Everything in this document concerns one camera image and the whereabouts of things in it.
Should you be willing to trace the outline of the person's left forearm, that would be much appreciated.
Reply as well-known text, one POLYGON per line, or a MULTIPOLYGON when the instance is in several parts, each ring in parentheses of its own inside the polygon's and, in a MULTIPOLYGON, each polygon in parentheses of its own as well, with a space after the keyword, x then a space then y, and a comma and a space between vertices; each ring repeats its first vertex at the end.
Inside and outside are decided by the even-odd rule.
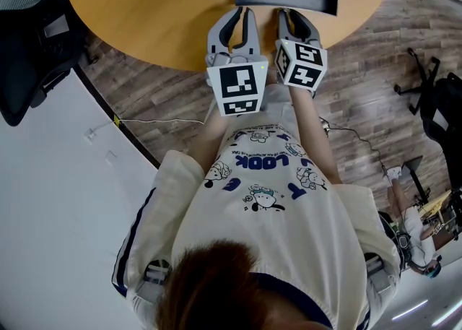
POLYGON ((207 173, 217 158, 219 147, 223 137, 230 125, 231 117, 222 116, 218 105, 215 103, 206 118, 204 124, 204 141, 201 150, 205 151, 205 161, 203 164, 204 172, 207 173))

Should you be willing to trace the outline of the person's right forearm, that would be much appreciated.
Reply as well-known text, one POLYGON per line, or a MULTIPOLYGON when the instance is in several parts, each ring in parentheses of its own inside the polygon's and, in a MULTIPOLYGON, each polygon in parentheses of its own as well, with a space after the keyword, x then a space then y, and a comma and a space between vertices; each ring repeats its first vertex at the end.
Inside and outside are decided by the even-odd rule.
POLYGON ((330 183, 342 184, 334 154, 315 109, 311 93, 291 86, 289 86, 289 93, 303 149, 330 183))

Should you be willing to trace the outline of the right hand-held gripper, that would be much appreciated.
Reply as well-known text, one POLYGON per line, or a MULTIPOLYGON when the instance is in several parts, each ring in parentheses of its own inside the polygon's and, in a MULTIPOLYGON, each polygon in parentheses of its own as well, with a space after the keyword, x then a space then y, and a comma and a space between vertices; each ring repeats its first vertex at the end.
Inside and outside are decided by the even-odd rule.
POLYGON ((295 9, 279 9, 275 67, 282 83, 314 93, 328 68, 317 28, 295 9))

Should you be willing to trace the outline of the black headrest office chair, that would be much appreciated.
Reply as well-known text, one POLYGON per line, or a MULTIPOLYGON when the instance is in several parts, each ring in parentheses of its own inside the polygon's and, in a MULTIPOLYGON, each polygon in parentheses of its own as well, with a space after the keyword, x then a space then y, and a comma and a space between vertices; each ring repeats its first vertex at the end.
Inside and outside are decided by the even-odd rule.
POLYGON ((87 32, 69 0, 0 10, 0 114, 7 124, 17 126, 69 75, 87 32))

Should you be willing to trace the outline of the person's cream printed shirt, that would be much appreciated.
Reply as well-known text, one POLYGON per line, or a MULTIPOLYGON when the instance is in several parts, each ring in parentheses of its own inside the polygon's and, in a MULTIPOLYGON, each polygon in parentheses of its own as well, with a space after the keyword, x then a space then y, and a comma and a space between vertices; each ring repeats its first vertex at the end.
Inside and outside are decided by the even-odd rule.
POLYGON ((165 154, 115 261, 142 330, 370 330, 399 284, 397 248, 372 191, 330 183, 308 157, 289 88, 231 119, 207 173, 204 135, 165 154), (381 294, 366 253, 393 278, 381 294), (143 280, 158 259, 163 286, 143 280))

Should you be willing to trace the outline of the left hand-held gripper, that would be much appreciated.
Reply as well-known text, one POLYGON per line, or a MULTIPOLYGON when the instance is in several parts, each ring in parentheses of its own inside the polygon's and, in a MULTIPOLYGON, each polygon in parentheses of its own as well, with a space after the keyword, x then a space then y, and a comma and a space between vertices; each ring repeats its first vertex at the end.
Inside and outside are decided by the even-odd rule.
POLYGON ((256 16, 242 6, 225 13, 207 35, 207 83, 222 116, 239 116, 260 111, 269 62, 260 54, 256 16), (241 41, 232 40, 242 20, 241 41))

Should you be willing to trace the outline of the black floor stand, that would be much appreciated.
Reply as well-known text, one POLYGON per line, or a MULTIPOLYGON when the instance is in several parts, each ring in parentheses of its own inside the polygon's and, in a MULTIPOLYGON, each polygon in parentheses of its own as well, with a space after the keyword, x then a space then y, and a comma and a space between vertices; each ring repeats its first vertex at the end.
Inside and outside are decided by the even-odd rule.
POLYGON ((430 188, 427 188, 426 190, 424 190, 417 176, 417 170, 422 160, 423 160, 423 156, 420 155, 418 157, 405 161, 403 165, 401 166, 401 178, 402 179, 407 179, 407 178, 412 179, 414 185, 417 188, 417 195, 415 199, 418 201, 420 206, 423 206, 429 202, 428 197, 431 191, 430 188))

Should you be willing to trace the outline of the light wooden rack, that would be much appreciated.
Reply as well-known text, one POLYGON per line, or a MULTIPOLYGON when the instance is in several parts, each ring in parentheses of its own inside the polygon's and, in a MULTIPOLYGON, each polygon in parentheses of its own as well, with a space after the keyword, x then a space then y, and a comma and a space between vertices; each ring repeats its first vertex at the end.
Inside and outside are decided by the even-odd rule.
POLYGON ((462 188, 447 191, 424 204, 419 209, 419 215, 423 222, 437 225, 432 234, 437 250, 458 240, 462 234, 462 188))

